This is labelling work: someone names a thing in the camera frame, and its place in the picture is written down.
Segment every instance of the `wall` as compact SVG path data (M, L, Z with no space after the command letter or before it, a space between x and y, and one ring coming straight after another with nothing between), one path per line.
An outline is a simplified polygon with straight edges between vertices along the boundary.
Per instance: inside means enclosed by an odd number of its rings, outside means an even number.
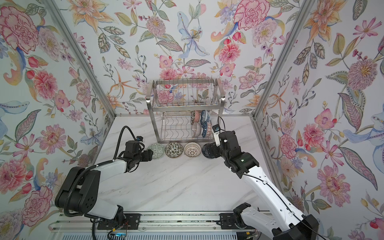
M285 195L330 240L384 239L382 9L317 0L257 119Z
M226 113L251 113L300 7L299 0L56 3L84 37L79 44L117 114L147 113L150 80L206 77L221 78ZM187 99L177 93L182 86L169 86L171 101Z
M113 119L44 6L0 5L0 239L46 239L68 171L94 159Z

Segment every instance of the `dish rack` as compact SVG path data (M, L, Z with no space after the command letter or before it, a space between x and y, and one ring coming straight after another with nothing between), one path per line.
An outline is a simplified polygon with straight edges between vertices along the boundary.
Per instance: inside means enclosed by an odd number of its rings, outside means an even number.
M192 137L191 112L218 110L222 116L225 93L220 79L151 80L146 102L158 143L210 142L209 137ZM154 112L161 114L159 132Z

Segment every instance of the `marble tabletop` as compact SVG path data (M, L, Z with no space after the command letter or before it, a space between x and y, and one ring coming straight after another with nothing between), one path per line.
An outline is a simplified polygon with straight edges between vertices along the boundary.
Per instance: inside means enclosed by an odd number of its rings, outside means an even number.
M236 132L242 151L251 153L269 177L250 118L223 119L227 131ZM116 117L96 163L113 158L120 130L125 125L136 136L144 137L146 147L156 142L150 117ZM128 140L132 136L126 129L119 153ZM163 155L142 162L136 171L100 183L99 197L123 206L125 211L227 211L243 202L266 209L257 194L229 171L222 158L207 159L202 154L189 158L183 153L175 159Z

